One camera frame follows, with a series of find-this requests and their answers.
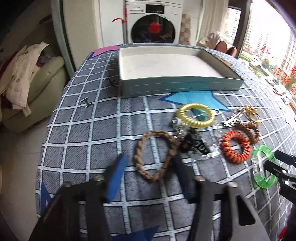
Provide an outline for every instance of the brown braided bracelet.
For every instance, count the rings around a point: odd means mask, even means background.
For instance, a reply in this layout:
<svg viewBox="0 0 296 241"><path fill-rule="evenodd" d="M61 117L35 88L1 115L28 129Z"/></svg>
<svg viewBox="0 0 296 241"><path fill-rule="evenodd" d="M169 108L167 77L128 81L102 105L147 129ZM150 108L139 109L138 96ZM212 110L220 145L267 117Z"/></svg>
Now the brown braided bracelet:
<svg viewBox="0 0 296 241"><path fill-rule="evenodd" d="M161 170L154 175L152 175L149 171L143 168L144 162L142 160L143 148L146 145L147 139L151 136L162 137L166 138L169 144L168 154L165 160L165 163L161 167ZM136 148L134 159L136 161L136 167L138 168L138 173L142 175L145 179L155 182L162 178L168 168L171 158L175 156L177 153L177 142L175 141L174 137L171 136L168 132L157 130L157 131L148 131L147 134L142 136L142 139L138 141L138 147Z"/></svg>
<svg viewBox="0 0 296 241"><path fill-rule="evenodd" d="M258 127L253 122L236 123L236 128L243 131L248 136L251 145L259 141L260 133Z"/></svg>

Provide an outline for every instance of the orange spiral hair tie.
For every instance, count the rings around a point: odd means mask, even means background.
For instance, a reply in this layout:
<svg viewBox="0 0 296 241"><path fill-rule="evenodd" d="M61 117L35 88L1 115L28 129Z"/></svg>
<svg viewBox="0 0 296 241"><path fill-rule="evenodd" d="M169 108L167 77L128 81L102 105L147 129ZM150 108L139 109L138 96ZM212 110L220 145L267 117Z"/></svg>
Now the orange spiral hair tie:
<svg viewBox="0 0 296 241"><path fill-rule="evenodd" d="M231 149L229 141L232 138L239 142L240 147L242 149L242 154L237 154L234 150ZM249 157L251 152L251 146L247 138L245 138L240 132L228 131L222 136L221 150L230 161L242 163Z"/></svg>

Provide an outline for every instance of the tree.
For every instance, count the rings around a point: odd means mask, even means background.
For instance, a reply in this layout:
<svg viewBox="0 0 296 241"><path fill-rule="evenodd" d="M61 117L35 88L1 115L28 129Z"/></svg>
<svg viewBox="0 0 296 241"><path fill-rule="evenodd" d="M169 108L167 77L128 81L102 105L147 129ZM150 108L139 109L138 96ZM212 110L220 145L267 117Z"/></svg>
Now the tree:
<svg viewBox="0 0 296 241"><path fill-rule="evenodd" d="M256 67L248 66L248 69L251 70L259 79L262 78L262 75L260 74L260 72Z"/></svg>
<svg viewBox="0 0 296 241"><path fill-rule="evenodd" d="M269 60L268 59L264 59L262 61L262 67L268 69L269 68Z"/></svg>
<svg viewBox="0 0 296 241"><path fill-rule="evenodd" d="M295 84L295 83L296 83L296 78L291 78L291 80L289 81L289 83L287 83L287 85L286 85L286 89L287 90L291 90L293 84Z"/></svg>
<svg viewBox="0 0 296 241"><path fill-rule="evenodd" d="M251 49L251 45L250 45L250 44L244 45L244 48L245 48L247 51L250 51L250 49Z"/></svg>

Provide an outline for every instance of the green bangle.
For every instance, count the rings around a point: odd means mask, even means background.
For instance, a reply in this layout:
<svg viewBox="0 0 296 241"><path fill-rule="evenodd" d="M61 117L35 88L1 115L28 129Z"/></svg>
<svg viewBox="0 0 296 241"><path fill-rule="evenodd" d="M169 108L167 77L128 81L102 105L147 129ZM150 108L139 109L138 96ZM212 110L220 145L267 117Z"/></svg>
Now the green bangle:
<svg viewBox="0 0 296 241"><path fill-rule="evenodd" d="M276 159L274 157L272 150L266 145L261 145L258 149L255 149L252 154L254 180L259 185L259 187L268 188L276 182L276 176L270 174L268 178L264 177L263 163L258 160L257 156L259 151L264 153L267 159L274 163L276 163Z"/></svg>

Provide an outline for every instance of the white floor tile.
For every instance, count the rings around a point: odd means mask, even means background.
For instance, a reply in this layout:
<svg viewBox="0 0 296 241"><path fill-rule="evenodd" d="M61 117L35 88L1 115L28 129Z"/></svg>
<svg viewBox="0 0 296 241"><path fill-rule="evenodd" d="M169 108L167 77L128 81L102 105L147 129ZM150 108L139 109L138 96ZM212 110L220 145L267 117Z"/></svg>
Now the white floor tile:
<svg viewBox="0 0 296 241"><path fill-rule="evenodd" d="M20 241L28 240L37 222L35 179L48 118L22 133L0 133L2 194L0 211Z"/></svg>

